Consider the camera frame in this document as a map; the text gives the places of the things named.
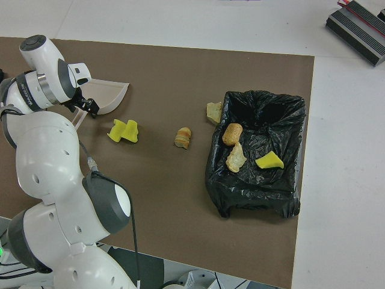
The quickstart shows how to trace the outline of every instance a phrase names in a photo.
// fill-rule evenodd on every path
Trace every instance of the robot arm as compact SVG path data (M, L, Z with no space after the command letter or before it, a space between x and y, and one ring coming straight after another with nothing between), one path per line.
M27 267L52 272L55 289L136 288L116 261L94 245L128 224L126 190L98 172L84 177L75 127L42 110L70 100L90 73L85 64L68 65L45 36L26 39L20 51L34 70L2 83L1 120L16 148L20 187L42 202L14 217L0 243ZM26 278L2 282L0 277L0 288L29 285Z

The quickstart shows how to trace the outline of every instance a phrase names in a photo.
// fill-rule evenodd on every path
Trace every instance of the black plastic bag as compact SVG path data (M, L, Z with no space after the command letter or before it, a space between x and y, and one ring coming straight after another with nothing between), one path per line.
M298 215L297 159L305 116L305 101L299 96L265 91L226 93L206 166L206 188L222 217L230 217L231 207L272 208L285 218ZM238 173L226 166L233 147L226 146L222 136L230 123L243 127L239 142L247 161ZM284 169L256 165L255 160L270 151L283 161Z

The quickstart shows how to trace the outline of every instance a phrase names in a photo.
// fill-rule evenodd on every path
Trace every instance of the brown cardboard sheet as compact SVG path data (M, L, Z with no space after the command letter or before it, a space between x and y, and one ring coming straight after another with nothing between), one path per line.
M0 68L8 77L29 69L18 49L21 42L0 38ZM289 288L297 217L284 220L272 211L246 210L233 210L227 220L220 217L205 189L214 131L205 109L208 102L222 101L229 90L268 90L302 96L309 111L313 57L69 40L54 43L67 62L86 63L93 78L130 83L115 111L96 119L87 116L78 133L100 171L130 190L140 252ZM70 117L63 107L52 110ZM114 143L107 137L114 119L138 122L137 144ZM183 126L192 130L187 151L173 144ZM306 128L304 133L302 165ZM15 151L4 137L0 150L0 215L12 218L37 200L18 187ZM81 166L86 174L83 153ZM131 226L105 242L132 249Z

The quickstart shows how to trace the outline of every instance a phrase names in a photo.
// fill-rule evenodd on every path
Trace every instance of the yellow foam piece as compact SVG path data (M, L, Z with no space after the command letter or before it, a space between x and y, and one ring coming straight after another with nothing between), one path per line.
M255 162L261 169L270 169L271 167L284 168L283 161L273 151L262 158L258 158Z
M134 120L129 120L127 124L118 119L114 119L114 126L107 134L111 140L118 143L122 138L125 138L133 143L138 142L138 123Z

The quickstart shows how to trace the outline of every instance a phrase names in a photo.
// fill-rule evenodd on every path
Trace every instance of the white table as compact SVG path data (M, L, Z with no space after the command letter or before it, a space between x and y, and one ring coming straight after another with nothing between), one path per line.
M336 2L1 0L0 36L315 55L292 288L383 288L385 64L324 27Z

